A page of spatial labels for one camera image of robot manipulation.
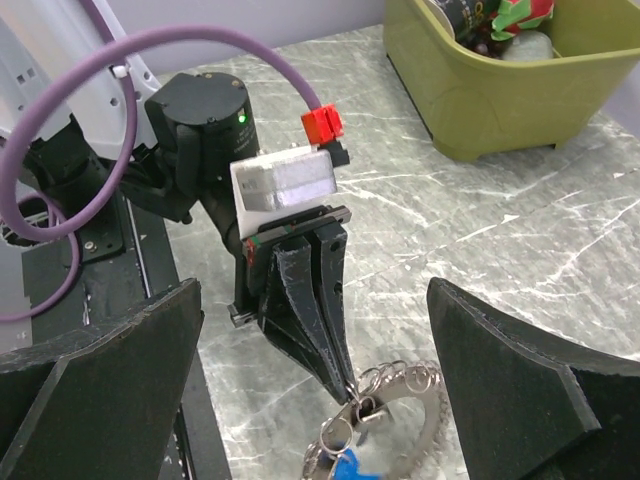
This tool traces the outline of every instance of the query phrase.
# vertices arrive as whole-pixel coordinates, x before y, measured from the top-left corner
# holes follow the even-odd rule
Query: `gray wall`
[[[109,0],[127,32],[175,23],[213,23],[250,33],[272,47],[380,23],[384,0]],[[144,54],[157,74],[230,58],[232,48],[185,43]],[[640,137],[640,67],[605,110]]]

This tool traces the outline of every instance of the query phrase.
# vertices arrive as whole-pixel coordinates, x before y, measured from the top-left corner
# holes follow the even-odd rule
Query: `bolt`
[[[84,249],[87,252],[93,253],[96,250],[98,250],[98,246],[93,242],[87,242],[87,243],[84,244]]]

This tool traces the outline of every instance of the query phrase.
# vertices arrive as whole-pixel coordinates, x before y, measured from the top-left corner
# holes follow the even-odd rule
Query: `blue tag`
[[[381,480],[381,475],[361,475],[358,473],[360,463],[351,450],[347,450],[338,460],[333,480]]]

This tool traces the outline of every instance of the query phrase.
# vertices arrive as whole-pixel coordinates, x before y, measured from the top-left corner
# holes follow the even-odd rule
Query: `black can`
[[[498,11],[501,0],[425,0],[449,34],[464,40]]]

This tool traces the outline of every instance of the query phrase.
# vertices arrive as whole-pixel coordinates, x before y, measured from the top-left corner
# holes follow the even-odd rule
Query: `marble tabletop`
[[[640,360],[640,142],[598,114],[561,150],[455,163],[433,148],[381,38],[376,26],[281,49],[345,123],[352,164],[338,171],[332,203],[353,212],[344,301],[356,369],[437,358],[425,300],[433,276]],[[241,56],[201,70],[246,81],[263,148],[305,141],[305,105],[270,67]],[[307,445],[338,407],[256,325],[233,328],[232,259],[204,211],[194,218],[167,227],[180,275],[203,285],[199,349],[234,478],[299,478]],[[439,450],[417,478],[467,479],[453,424]]]

